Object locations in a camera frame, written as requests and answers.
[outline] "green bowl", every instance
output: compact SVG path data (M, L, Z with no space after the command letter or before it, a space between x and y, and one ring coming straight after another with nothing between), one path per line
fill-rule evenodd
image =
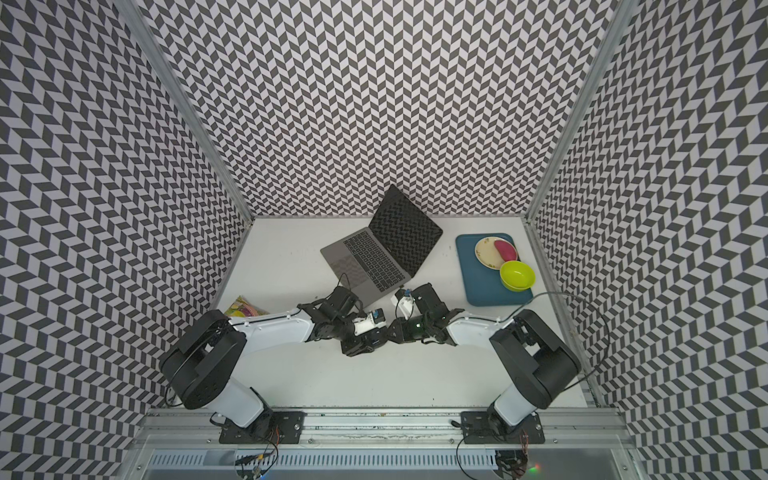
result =
M504 262L498 271L502 284L513 292L524 292L536 283L533 269L523 262Z

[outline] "black cable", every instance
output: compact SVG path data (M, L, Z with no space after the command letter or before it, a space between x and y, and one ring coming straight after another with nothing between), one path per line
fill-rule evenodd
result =
M399 314L398 314L397 312L398 312L398 308L400 307L400 302L402 301L402 299L404 299L404 298L406 298L406 297L410 297L410 298L413 298L413 297L412 297L412 296L410 296L410 295L405 295L405 294L403 294L403 295L402 295L402 296L399 298L399 300L397 300L397 304L395 305L395 318L397 318L397 317L399 316ZM411 313L409 313L409 314L408 314L408 318L406 319L406 322L407 322L408 320L410 320L410 319L411 319L411 317L413 316L413 310L416 310L416 304L415 304L415 302L413 303L413 305L411 305Z
M261 438L261 440L267 442L267 445L266 447L264 447L264 452L261 454L262 459L259 460L259 462L256 464L256 467L258 467L265 458L271 457L273 453L275 454L275 461L272 462L270 466L266 467L266 470L261 472L257 478L262 478L264 475L266 475L266 473L277 463L277 459L280 457L280 450L278 450L277 444L275 444L275 442L272 441L271 435L269 439ZM274 447L274 450L272 452L266 453L266 450L270 447L270 445ZM237 467L240 466L240 475L238 476L240 476L240 478L246 478L245 465L251 463L253 460L256 460L258 458L259 458L259 455L247 455L247 456L244 456L243 458L237 458L237 449L235 449L236 460L233 465L235 468L235 473L237 473Z
M346 277L346 288L348 290L352 290L352 287L351 287L352 284L349 283L349 275L347 275L346 272L341 272L341 275L339 275L339 282L336 284L336 286L341 285L341 277L343 277L343 276Z
M467 436L466 436L466 437L464 437L463 439L461 439L461 440L458 442L458 445L456 446L456 463L458 463L458 467L459 467L459 468L462 470L462 473L463 473L464 475L467 475L467 477L471 478L472 480L478 480L478 479L476 479L475 477L471 476L469 473L467 473L467 472L464 470L464 467L462 467L462 462L461 462L461 461L458 459L458 447L462 446L462 443L464 443L464 441L465 441L467 438L469 438L469 435L470 435L470 434L467 434Z
M208 337L206 337L205 341L203 341L200 345L195 348L195 350L192 351L191 354L187 356L187 358L184 359L184 361L179 365L179 368L176 369L174 374L170 377L170 380L168 380L168 385L165 387L165 392L163 393L163 404L166 405L169 409L172 409L173 407L182 406L184 402L177 403L176 405L168 405L168 390L171 384L173 384L174 379L176 378L176 375L183 369L183 367L187 364L187 362L190 361L190 359L194 356L195 353L197 353L198 350L200 350L203 346L207 345L208 342L210 342L210 339L212 339L214 336L218 335L219 330L215 329L213 332L210 333Z
M580 300L581 302L586 303L588 306L594 307L593 302L587 300L586 298L584 298L583 296L580 296L580 295L574 295L573 293L566 293L566 292L542 292L542 293L537 293L528 302L525 302L522 305L520 305L517 309L515 309L515 311L510 313L509 316L507 316L507 318L504 319L504 321L506 322L507 320L511 319L522 308L524 308L530 302L534 301L536 299L536 297L539 297L539 296L542 296L542 295L563 295L563 296L569 296L569 297L575 298L576 300ZM608 319L605 318L605 315L603 313L599 313L599 316L600 316L600 318L603 319L603 328L608 327ZM587 377L591 376L592 374L594 374L595 372L597 372L600 369L600 367L603 365L605 360L608 358L608 350L611 349L611 344L613 343L613 339L611 338L611 334L610 333L608 333L606 335L606 337L608 338L608 344L603 349L603 358L601 358L600 361L595 364L594 368L589 373L587 373L586 375L581 377L581 379L577 379L575 382L573 382L569 386L567 386L564 389L562 389L560 391L560 393L563 393L565 390L572 389L573 387L575 387L579 383L585 381L587 379Z
M215 415L218 415L218 414L216 412L211 413L210 414L210 418L208 419L208 422L210 422L210 424L213 425L213 426L219 427L220 429L224 428L225 424L219 423L219 422L214 422L214 416Z
M247 322L240 322L240 323L228 323L228 325L229 325L229 326L240 326L240 325L245 325L246 323L248 323L248 324L254 324L254 323L261 323L261 322L269 322L270 320L278 320L278 319L282 319L282 318L286 318L286 315L283 315L283 316L271 316L271 317L270 317L270 318L268 318L268 319L262 319L262 320L249 320L249 321L247 321Z
M264 476L264 475L266 475L266 473L267 473L267 472L268 472L268 471L269 471L269 470L270 470L270 469L271 469L273 466L275 466L275 464L277 463L277 459L280 457L280 450L278 450L278 449L277 449L277 444L275 444L274 442L272 442L272 440L271 440L271 439L266 439L266 440L267 440L267 441L268 441L268 442L269 442L269 443L270 443L270 444L271 444L271 445L272 445L272 446L275 448L275 461L274 461L274 462L272 462L272 465L270 465L270 466L266 467L266 470L264 470L263 472L261 472L261 476Z

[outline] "chevron patterned wall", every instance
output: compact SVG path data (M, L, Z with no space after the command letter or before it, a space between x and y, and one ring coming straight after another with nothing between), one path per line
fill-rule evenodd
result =
M137 0L257 215L523 213L617 0Z
M0 78L0 478L103 478L243 219L107 0L3 0Z
M654 478L768 478L766 18L641 2L536 219Z

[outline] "laptop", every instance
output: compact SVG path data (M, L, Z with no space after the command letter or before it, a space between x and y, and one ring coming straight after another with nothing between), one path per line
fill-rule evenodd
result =
M320 252L368 306L412 279L441 235L442 228L392 185L369 226Z

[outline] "blue tray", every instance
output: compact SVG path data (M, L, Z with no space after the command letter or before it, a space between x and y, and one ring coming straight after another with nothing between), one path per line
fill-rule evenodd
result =
M456 237L456 252L462 266L467 301L474 306L522 305L528 302L533 298L531 289L524 292L507 290L498 277L498 270L486 267L475 256L475 245L486 237L500 237L515 245L506 233L473 233Z

